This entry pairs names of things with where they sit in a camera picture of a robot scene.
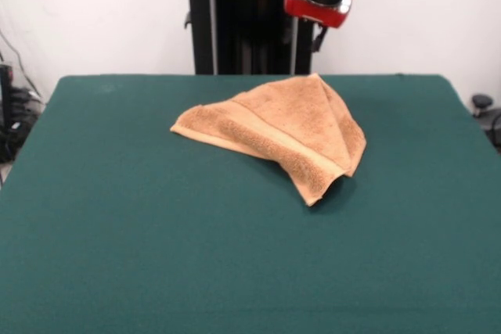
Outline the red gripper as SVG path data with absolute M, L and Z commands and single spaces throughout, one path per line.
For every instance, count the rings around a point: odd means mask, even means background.
M 351 0 L 341 0 L 334 6 L 316 4 L 311 0 L 284 0 L 285 15 L 283 21 L 283 43 L 291 44 L 294 40 L 294 17 L 318 23 L 320 32 L 312 41 L 312 52 L 319 52 L 327 28 L 339 28 L 347 19 L 351 10 Z

